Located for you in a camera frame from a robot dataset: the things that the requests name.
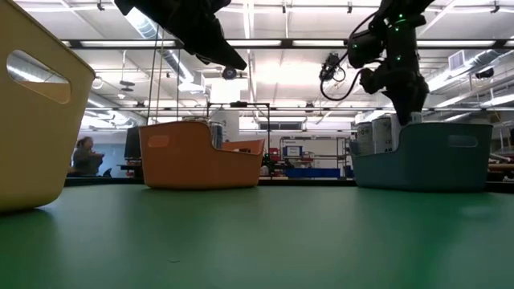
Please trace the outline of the black computer monitor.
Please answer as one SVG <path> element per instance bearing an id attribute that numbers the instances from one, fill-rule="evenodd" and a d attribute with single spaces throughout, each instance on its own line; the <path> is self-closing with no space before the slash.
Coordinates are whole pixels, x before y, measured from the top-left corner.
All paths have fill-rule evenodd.
<path id="1" fill-rule="evenodd" d="M 124 158 L 125 159 L 140 159 L 141 158 L 140 133 L 139 133 L 138 127 L 129 128 L 127 130 L 125 147 L 124 147 Z"/>

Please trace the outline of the teal plastic bin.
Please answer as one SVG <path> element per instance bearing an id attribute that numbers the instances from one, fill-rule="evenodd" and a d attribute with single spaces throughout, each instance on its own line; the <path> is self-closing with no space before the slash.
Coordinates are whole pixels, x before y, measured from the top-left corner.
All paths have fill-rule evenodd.
<path id="1" fill-rule="evenodd" d="M 426 122 L 410 124 L 393 152 L 364 155 L 350 143 L 359 187 L 411 192 L 470 193 L 487 183 L 490 124 Z"/>

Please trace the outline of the metal shelf cart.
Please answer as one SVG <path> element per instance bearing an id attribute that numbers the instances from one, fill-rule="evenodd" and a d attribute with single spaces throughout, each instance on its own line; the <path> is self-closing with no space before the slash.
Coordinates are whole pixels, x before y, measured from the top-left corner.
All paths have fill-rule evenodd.
<path id="1" fill-rule="evenodd" d="M 279 139 L 282 174 L 290 179 L 353 177 L 349 138 L 285 136 Z"/>

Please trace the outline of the person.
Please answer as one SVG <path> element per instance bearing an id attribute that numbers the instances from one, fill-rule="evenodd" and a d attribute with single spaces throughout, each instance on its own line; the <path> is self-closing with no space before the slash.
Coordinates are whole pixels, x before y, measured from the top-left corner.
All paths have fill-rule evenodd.
<path id="1" fill-rule="evenodd" d="M 94 177 L 103 163 L 104 154 L 93 150 L 94 141 L 86 136 L 77 141 L 72 155 L 72 174 L 79 177 Z"/>

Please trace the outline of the yellow plastic bin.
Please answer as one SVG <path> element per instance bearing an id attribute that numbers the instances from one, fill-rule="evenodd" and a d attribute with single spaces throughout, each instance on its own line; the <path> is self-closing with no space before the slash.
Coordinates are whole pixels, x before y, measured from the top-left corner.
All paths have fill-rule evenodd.
<path id="1" fill-rule="evenodd" d="M 22 51 L 64 83 L 15 81 L 7 60 Z M 14 0 L 0 0 L 0 214 L 61 194 L 95 72 Z"/>

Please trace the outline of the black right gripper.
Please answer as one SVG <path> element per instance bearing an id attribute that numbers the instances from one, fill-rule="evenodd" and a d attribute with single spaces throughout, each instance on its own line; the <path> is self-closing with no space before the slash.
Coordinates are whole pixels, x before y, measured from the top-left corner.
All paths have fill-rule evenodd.
<path id="1" fill-rule="evenodd" d="M 362 68 L 359 84 L 368 94 L 382 90 L 392 101 L 398 122 L 406 125 L 412 112 L 421 112 L 430 92 L 420 66 Z"/>

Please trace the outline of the black aluminium table frame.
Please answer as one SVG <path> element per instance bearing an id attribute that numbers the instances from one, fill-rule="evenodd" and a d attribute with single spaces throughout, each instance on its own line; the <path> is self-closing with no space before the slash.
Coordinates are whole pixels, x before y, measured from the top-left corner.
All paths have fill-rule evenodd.
<path id="1" fill-rule="evenodd" d="M 142 179 L 134 178 L 106 178 L 106 177 L 72 177 L 67 178 L 64 186 L 91 186 L 91 185 L 143 185 Z M 260 186 L 316 186 L 316 187 L 356 187 L 357 183 L 350 180 L 308 180 L 293 179 L 280 180 L 279 178 L 259 180 Z M 506 193 L 514 195 L 512 182 L 488 182 L 484 188 L 489 193 Z"/>

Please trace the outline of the orange plastic bin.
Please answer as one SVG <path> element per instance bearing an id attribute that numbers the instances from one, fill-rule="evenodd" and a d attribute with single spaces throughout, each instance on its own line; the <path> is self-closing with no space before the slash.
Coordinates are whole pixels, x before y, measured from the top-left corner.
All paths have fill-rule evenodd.
<path id="1" fill-rule="evenodd" d="M 264 139 L 213 146 L 207 124 L 178 121 L 139 128 L 144 182 L 153 189 L 204 190 L 255 187 Z"/>

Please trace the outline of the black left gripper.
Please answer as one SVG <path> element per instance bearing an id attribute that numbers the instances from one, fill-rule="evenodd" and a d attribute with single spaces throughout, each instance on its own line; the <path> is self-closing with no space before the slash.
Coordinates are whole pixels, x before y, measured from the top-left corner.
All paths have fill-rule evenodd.
<path id="1" fill-rule="evenodd" d="M 180 39 L 205 64 L 247 68 L 247 62 L 224 39 L 215 16 L 231 0 L 114 0 L 114 3 L 123 15 L 138 9 Z"/>

